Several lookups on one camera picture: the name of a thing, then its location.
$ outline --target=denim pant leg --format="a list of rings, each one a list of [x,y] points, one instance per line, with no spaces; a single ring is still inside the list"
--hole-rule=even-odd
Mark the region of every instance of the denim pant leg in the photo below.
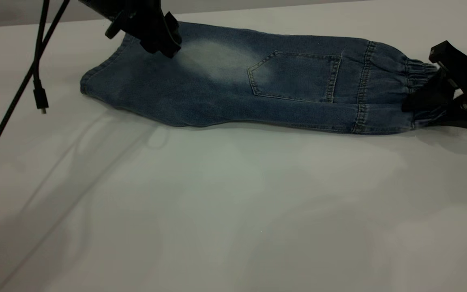
[[[435,73],[364,39],[187,23],[180,34],[173,59],[145,52],[127,35],[85,74],[82,92],[172,126],[252,121],[378,135],[415,128],[401,102]]]

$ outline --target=pocket stitching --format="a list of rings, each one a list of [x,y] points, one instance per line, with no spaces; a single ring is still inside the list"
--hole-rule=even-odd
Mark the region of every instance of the pocket stitching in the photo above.
[[[311,101],[311,100],[304,100],[301,98],[293,98],[290,96],[284,96],[282,94],[274,94],[270,92],[269,94],[263,94],[261,89],[259,89],[254,76],[253,72],[260,68],[262,65],[264,65],[267,61],[271,60],[272,58],[278,56],[278,55],[291,55],[291,56],[297,56],[297,57],[308,57],[308,58],[315,58],[319,60],[330,60],[332,61],[332,66],[331,66],[331,74],[330,74],[330,79],[328,86],[326,88],[326,100],[327,103],[333,103],[334,102],[334,90],[336,87],[336,81],[338,79],[338,72],[341,64],[341,56],[339,55],[316,55],[316,54],[308,54],[308,53],[298,53],[298,52],[281,52],[281,51],[274,51],[264,59],[262,59],[259,63],[256,63],[255,65],[248,67],[248,77],[250,79],[250,85],[252,87],[253,94],[256,96],[262,96],[262,97],[270,97],[270,98],[280,98],[280,99],[288,99],[288,100],[296,100],[296,101],[303,101],[303,102],[312,102],[312,103],[318,103],[318,101]]]

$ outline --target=back pocket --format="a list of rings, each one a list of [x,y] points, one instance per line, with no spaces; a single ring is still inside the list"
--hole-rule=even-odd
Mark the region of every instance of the back pocket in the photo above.
[[[248,75],[256,96],[332,103],[340,62],[341,56],[275,51]]]

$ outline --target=black cable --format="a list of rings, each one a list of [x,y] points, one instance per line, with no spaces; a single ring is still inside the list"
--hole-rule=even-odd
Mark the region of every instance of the black cable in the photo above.
[[[48,7],[50,0],[43,0],[43,11],[41,12],[41,20],[39,21],[39,31],[37,32],[37,42],[35,43],[35,57],[34,57],[34,97],[35,105],[46,114],[46,109],[49,107],[48,98],[46,97],[46,90],[43,88],[41,79],[39,78],[39,63],[41,62],[41,45],[43,43],[44,28],[46,26],[46,19],[48,18]]]
[[[41,58],[41,56],[43,55],[44,50],[46,49],[46,46],[48,45],[48,42],[50,41],[50,38],[53,35],[54,30],[57,27],[57,24],[59,24],[59,21],[61,20],[61,17],[63,15],[64,11],[66,10],[66,7],[68,6],[69,3],[70,3],[70,0],[64,0],[62,2],[62,5],[59,8],[59,11],[57,12],[57,15],[55,15],[54,21],[51,23],[51,26],[48,29],[48,32],[46,33],[46,36],[45,36],[43,42],[41,43],[41,51],[39,52],[39,58]],[[21,83],[21,86],[19,86],[19,89],[15,93],[15,96],[14,96],[12,102],[10,103],[6,114],[5,114],[5,116],[3,117],[3,119],[2,119],[2,121],[0,123],[0,138],[1,138],[1,135],[2,135],[3,131],[5,130],[5,127],[6,127],[7,123],[8,123],[8,120],[10,120],[10,116],[12,115],[12,113],[13,113],[13,111],[15,109],[15,106],[17,105],[17,103],[19,102],[19,99],[23,95],[23,92],[24,92],[24,89],[26,88],[26,85],[28,85],[28,82],[30,82],[30,79],[32,78],[34,68],[35,68],[35,62],[28,69],[28,72],[27,72],[26,76],[24,77],[24,80]]]
[[[41,20],[39,21],[39,31],[37,32],[37,41],[35,42],[34,81],[39,80],[39,61],[41,59],[41,47],[43,45],[44,28],[46,27],[49,6],[50,0],[43,0],[43,10],[41,11]]]

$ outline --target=robotic arm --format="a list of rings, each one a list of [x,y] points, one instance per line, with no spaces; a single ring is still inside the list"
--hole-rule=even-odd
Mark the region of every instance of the robotic arm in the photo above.
[[[111,20],[105,35],[113,38],[120,30],[140,39],[150,53],[160,51],[172,58],[180,50],[178,21],[171,13],[163,15],[161,0],[79,0]]]

